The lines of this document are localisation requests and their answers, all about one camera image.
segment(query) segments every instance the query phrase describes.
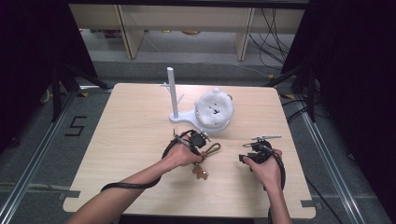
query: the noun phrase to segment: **right hand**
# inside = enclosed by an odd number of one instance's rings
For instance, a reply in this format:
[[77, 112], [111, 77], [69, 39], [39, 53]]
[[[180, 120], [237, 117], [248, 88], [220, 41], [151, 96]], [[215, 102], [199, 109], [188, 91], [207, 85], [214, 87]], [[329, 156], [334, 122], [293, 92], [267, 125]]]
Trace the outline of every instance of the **right hand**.
[[[281, 150], [273, 149], [273, 151], [277, 153], [280, 158], [282, 157]], [[244, 157], [243, 160], [267, 190], [274, 188], [281, 189], [280, 169], [274, 157], [270, 157], [261, 164], [256, 163], [249, 157]]]

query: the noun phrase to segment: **black strap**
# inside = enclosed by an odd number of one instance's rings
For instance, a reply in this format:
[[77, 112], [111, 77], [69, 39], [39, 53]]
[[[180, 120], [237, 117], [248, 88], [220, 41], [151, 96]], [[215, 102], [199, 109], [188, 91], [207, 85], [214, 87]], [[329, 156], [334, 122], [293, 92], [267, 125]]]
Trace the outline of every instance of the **black strap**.
[[[280, 169], [280, 187], [285, 188], [285, 183], [286, 183], [286, 171], [285, 171], [285, 166], [283, 165], [283, 161], [280, 158], [279, 154], [274, 152], [273, 150], [268, 150], [267, 151], [276, 159], [276, 163], [279, 166]], [[268, 208], [268, 224], [272, 224], [272, 215], [271, 215], [271, 207]]]
[[[180, 138], [183, 137], [184, 135], [186, 135], [187, 133], [192, 133], [195, 132], [194, 130], [188, 130], [184, 133], [182, 133], [180, 135]], [[163, 156], [162, 159], [168, 154], [169, 150], [175, 145], [177, 144], [178, 140], [177, 138], [174, 138], [168, 145], [168, 147], [165, 149], [165, 151], [163, 152]], [[189, 141], [190, 143], [190, 150], [197, 155], [201, 155], [199, 153], [199, 151], [195, 148], [195, 146]], [[158, 179], [152, 181], [151, 183], [147, 183], [147, 184], [131, 184], [131, 183], [121, 183], [121, 182], [117, 182], [117, 183], [110, 183], [105, 185], [102, 189], [101, 192], [106, 190], [106, 189], [113, 189], [113, 188], [118, 188], [118, 189], [149, 189], [152, 188], [154, 186], [156, 186], [158, 184], [158, 182], [160, 182], [161, 177], [159, 177]]]

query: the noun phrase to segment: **left hand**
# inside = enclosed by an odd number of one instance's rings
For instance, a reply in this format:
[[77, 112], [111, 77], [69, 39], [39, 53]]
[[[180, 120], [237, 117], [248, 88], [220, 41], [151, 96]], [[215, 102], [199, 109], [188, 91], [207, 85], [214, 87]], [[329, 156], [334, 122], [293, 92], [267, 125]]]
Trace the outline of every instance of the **left hand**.
[[[189, 139], [187, 135], [183, 136], [183, 139]], [[187, 166], [193, 162], [201, 162], [202, 156], [195, 155], [182, 143], [176, 143], [165, 156], [165, 159], [172, 161], [174, 167]]]

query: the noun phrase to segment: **gray floor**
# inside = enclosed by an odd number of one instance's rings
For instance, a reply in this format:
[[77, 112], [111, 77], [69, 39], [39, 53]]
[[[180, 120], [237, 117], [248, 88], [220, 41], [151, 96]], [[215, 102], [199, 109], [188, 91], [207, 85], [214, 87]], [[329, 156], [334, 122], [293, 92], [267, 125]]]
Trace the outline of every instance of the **gray floor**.
[[[270, 75], [278, 77], [278, 69], [281, 67], [281, 63], [264, 54], [260, 55], [251, 40], [246, 59], [238, 62], [232, 34], [202, 32], [198, 35], [185, 35], [181, 32], [148, 31], [134, 60], [127, 58], [120, 38], [104, 38], [101, 33], [91, 33], [88, 30], [83, 30], [81, 34], [99, 78], [108, 84], [162, 83], [166, 81], [164, 69], [171, 65], [175, 68], [176, 80], [180, 84], [260, 86], [269, 81]], [[262, 42], [257, 34], [253, 36], [259, 43]], [[293, 35], [279, 37], [285, 45], [290, 45], [293, 39]], [[278, 50], [268, 49], [280, 57]], [[79, 80], [79, 83], [90, 85], [84, 80]], [[279, 94], [292, 94], [291, 83], [292, 78], [279, 84], [276, 87]], [[73, 99], [9, 223], [63, 223], [70, 217], [62, 209], [64, 195], [73, 181], [109, 94], [107, 91], [91, 91], [85, 97], [78, 96]], [[281, 99], [282, 103], [289, 101], [290, 99]], [[41, 139], [46, 136], [51, 125], [51, 109], [51, 100], [40, 106], [19, 134], [21, 144], [7, 148], [0, 155], [1, 203], [6, 202], [13, 186], [20, 180], [36, 149], [40, 147]], [[296, 103], [284, 105], [287, 118], [298, 110]], [[324, 105], [316, 105], [315, 111], [320, 134], [365, 222], [391, 223], [357, 164], [347, 158], [348, 150]], [[84, 126], [84, 130], [78, 137], [65, 136], [76, 132], [69, 128], [75, 116], [86, 116], [76, 123]], [[355, 223], [351, 221], [340, 199], [304, 117], [299, 116], [291, 121], [290, 130], [304, 173], [318, 190], [316, 192], [309, 186], [317, 206], [317, 215], [313, 219], [294, 222], [337, 223], [335, 215], [326, 205], [328, 203], [343, 223]], [[319, 193], [326, 203], [319, 198]], [[266, 222], [263, 218], [256, 218], [254, 221]]]

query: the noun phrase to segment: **forearm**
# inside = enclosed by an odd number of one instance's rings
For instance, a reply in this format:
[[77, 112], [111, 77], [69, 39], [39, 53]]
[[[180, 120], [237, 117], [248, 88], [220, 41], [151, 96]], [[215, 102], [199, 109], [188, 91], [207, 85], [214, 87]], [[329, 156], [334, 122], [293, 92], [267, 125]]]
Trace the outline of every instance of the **forearm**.
[[[147, 184], [176, 166], [171, 160], [162, 159], [150, 167], [131, 175], [122, 183]], [[111, 223], [122, 214], [144, 189], [106, 189], [84, 204], [67, 223]]]
[[267, 189], [271, 204], [271, 217], [274, 224], [290, 224], [291, 218], [285, 202], [283, 191], [280, 188]]

